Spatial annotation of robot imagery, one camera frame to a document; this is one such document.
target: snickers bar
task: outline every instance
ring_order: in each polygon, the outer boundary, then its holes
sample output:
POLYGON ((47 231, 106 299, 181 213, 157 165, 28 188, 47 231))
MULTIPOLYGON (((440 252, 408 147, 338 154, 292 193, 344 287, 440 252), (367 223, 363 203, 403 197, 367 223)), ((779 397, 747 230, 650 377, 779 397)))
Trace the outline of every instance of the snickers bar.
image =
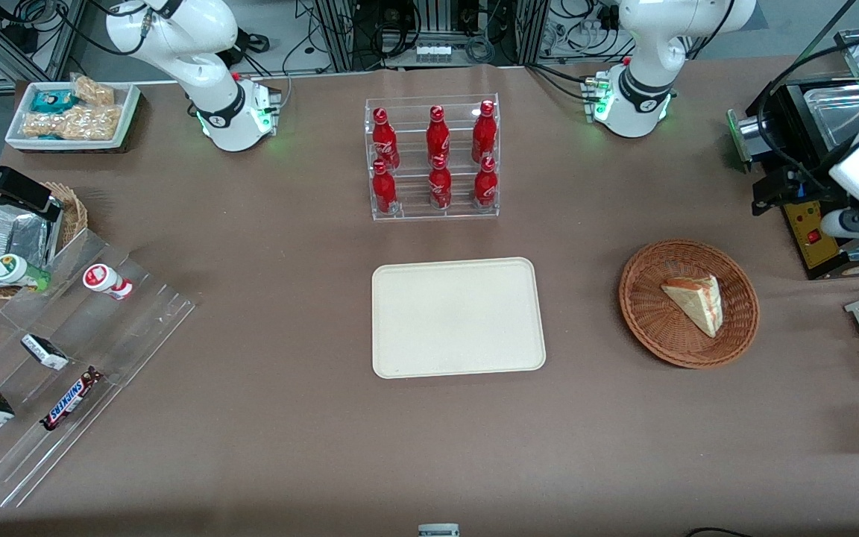
POLYGON ((69 363, 69 358, 44 337, 27 333, 22 336, 22 346, 45 367, 59 370, 69 363))
POLYGON ((102 377, 104 374, 100 374, 98 370, 88 366, 88 371, 85 371, 81 378, 75 381, 75 384, 72 384, 72 387, 61 398, 61 401, 58 401, 55 408, 52 408, 51 412, 41 419, 40 423, 45 425, 45 430, 55 431, 55 427, 61 424, 63 419, 68 418, 68 414, 72 414, 72 410, 75 410, 75 407, 84 400, 85 395, 92 391, 95 382, 101 380, 102 377))

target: yogurt bottle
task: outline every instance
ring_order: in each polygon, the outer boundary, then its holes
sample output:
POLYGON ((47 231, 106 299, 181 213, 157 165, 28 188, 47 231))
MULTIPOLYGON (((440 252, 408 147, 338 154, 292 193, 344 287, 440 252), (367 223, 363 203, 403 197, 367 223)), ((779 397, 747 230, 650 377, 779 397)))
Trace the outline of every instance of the yogurt bottle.
POLYGON ((0 256, 0 282, 44 292, 51 282, 51 273, 28 265, 28 261, 17 255, 5 254, 0 256))
POLYGON ((134 290, 128 278, 123 278, 115 269, 103 263, 96 263, 82 275, 81 282, 91 290, 103 292, 115 300, 124 300, 134 290))

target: electrical device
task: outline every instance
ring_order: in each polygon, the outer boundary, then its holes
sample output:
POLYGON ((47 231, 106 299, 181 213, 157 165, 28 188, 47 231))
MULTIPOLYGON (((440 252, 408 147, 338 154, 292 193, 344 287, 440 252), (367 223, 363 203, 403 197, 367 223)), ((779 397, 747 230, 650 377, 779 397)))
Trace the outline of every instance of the electrical device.
POLYGON ((280 95, 235 79, 217 55, 239 34, 222 0, 129 0, 110 9, 105 27, 120 51, 176 79, 220 149, 242 151, 276 131, 280 95))
POLYGON ((671 89, 688 58, 682 37, 715 37, 744 26, 756 0, 623 0, 621 27, 631 31, 630 62, 590 81, 593 120, 618 136, 640 137, 664 118, 671 89))

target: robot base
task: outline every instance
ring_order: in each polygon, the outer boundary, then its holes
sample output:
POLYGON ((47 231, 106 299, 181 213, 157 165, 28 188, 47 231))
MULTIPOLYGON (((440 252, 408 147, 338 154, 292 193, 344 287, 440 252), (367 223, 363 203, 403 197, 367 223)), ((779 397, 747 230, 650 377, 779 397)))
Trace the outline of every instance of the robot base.
POLYGON ((618 136, 645 136, 655 130, 655 125, 665 117, 671 96, 666 96, 661 106, 651 101, 654 108, 649 112, 638 112, 618 87, 618 78, 624 70, 624 65, 616 65, 596 74, 594 91, 589 88, 586 93, 598 98, 599 102, 586 104, 586 111, 591 109, 592 112, 588 119, 605 125, 618 136))
POLYGON ((238 84, 245 90, 245 105, 228 126, 215 128, 198 114, 205 135, 218 148, 232 152, 248 149, 264 136, 276 135, 277 120, 280 118, 279 92, 272 94, 266 86, 252 81, 239 81, 238 84))

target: yellow panel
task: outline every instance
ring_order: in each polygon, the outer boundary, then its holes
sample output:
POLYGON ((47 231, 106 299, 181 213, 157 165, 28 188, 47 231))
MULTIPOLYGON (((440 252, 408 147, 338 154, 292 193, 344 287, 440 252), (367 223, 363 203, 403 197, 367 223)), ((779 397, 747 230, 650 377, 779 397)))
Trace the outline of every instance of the yellow panel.
POLYGON ((806 204, 784 205, 784 214, 787 215, 791 232, 794 233, 794 240, 801 247, 801 255, 804 256, 808 269, 813 269, 840 253, 837 241, 821 231, 821 203, 809 201, 806 204), (811 231, 820 233, 821 239, 808 244, 808 234, 811 231))

